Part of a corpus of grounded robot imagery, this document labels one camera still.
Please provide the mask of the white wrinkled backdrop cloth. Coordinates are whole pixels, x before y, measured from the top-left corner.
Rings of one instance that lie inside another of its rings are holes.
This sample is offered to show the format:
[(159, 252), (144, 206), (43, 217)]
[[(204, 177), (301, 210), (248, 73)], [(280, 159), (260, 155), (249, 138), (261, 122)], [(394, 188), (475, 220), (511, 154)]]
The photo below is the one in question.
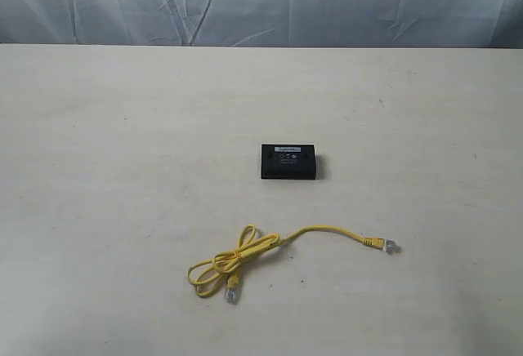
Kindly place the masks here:
[(522, 0), (1, 0), (4, 43), (522, 45)]

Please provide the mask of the black network switch box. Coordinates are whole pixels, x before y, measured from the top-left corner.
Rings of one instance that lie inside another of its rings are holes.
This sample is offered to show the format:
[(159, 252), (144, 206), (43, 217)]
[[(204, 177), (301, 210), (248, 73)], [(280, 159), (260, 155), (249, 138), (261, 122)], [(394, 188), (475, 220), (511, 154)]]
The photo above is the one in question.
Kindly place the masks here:
[(262, 144), (263, 180), (315, 180), (315, 146), (304, 144)]

